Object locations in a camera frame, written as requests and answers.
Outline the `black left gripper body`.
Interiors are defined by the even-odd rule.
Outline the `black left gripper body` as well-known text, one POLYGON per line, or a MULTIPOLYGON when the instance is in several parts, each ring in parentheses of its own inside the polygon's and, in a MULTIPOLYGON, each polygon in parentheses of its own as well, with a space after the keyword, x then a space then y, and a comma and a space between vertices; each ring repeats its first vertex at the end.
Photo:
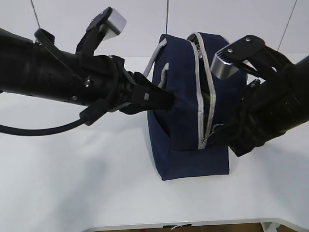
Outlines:
POLYGON ((134 115, 150 109, 144 99, 150 81, 140 72, 127 71, 124 64, 118 56, 75 56, 74 95, 86 106, 81 115, 134 115))

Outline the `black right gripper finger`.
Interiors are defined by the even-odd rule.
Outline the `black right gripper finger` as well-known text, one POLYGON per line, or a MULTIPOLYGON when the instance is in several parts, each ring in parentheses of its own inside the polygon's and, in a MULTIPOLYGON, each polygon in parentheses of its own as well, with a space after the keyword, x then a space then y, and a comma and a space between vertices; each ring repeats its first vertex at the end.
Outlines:
POLYGON ((231 146, 239 136, 239 124, 227 123, 216 126, 209 136, 209 146, 231 146))

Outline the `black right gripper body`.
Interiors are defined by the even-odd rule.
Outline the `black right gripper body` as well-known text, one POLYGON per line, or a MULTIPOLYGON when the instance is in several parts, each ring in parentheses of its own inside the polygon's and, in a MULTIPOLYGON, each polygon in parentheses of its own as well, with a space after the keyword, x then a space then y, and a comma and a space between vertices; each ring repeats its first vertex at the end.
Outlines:
POLYGON ((302 102, 284 85, 252 81, 232 123, 239 124, 238 139, 230 146, 241 157, 254 148, 302 124, 302 102))

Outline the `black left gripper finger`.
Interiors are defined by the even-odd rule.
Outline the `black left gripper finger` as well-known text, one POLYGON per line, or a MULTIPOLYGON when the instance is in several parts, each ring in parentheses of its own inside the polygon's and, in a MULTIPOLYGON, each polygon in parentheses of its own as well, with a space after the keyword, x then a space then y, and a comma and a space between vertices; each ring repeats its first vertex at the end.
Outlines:
POLYGON ((157 87, 142 73, 134 72, 134 85, 131 98, 131 111, 169 110, 174 104, 173 94, 157 87))

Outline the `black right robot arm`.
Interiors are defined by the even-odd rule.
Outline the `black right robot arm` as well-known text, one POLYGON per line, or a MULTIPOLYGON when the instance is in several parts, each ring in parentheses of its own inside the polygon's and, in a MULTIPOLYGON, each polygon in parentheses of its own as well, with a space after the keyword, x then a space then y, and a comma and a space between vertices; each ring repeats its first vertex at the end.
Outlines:
POLYGON ((277 77, 251 82, 230 118, 210 136, 240 157, 309 120, 309 58, 286 64, 277 77))

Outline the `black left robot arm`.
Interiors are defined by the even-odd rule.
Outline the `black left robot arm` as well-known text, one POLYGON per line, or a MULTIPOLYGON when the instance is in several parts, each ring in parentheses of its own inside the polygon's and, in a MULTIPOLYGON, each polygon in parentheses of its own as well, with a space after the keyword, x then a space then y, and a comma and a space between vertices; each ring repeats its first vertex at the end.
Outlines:
POLYGON ((106 99, 109 112, 132 115, 147 110, 168 110, 174 96, 152 84, 140 72, 128 72, 124 59, 105 55, 90 58, 64 52, 75 73, 56 59, 42 44, 0 31, 0 89, 89 106, 106 99))

